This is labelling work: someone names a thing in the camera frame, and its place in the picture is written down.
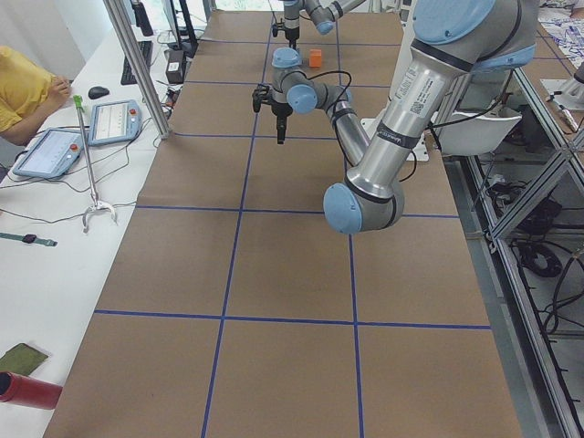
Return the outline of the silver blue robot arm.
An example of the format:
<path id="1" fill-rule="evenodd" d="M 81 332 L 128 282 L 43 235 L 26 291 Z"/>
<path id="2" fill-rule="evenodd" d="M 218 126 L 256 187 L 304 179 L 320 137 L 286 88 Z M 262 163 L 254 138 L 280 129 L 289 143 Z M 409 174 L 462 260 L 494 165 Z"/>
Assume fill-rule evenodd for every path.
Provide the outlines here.
<path id="1" fill-rule="evenodd" d="M 537 1 L 419 1 L 411 13 L 412 61 L 399 87 L 368 134 L 341 86 L 310 79 L 298 52 L 273 54 L 268 97 L 287 112 L 323 110 L 334 128 L 349 169 L 323 198 L 329 226 L 354 235 L 381 230 L 401 217 L 404 199 L 398 174 L 445 92 L 460 76 L 522 67 L 535 55 Z"/>
<path id="2" fill-rule="evenodd" d="M 277 37 L 279 32 L 283 32 L 288 46 L 297 49 L 301 11 L 308 14 L 308 20 L 321 35 L 326 35 L 340 18 L 363 3 L 363 0 L 339 0 L 331 1 L 328 6 L 323 6 L 318 0 L 283 1 L 284 18 L 276 20 L 271 26 L 272 36 Z"/>

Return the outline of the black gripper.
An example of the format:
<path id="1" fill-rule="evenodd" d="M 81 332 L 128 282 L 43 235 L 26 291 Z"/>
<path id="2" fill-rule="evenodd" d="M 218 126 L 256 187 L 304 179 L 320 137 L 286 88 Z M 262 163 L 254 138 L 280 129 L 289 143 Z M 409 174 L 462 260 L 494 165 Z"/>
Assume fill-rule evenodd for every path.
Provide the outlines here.
<path id="1" fill-rule="evenodd" d="M 292 108 L 287 103 L 274 101 L 271 104 L 272 113 L 276 116 L 276 143 L 282 145 L 286 140 L 287 117 L 292 114 Z"/>
<path id="2" fill-rule="evenodd" d="M 285 27 L 285 36 L 286 39 L 289 41 L 288 45 L 291 48 L 296 48 L 297 47 L 297 40 L 299 39 L 299 27 L 291 27 L 291 26 L 286 26 Z"/>

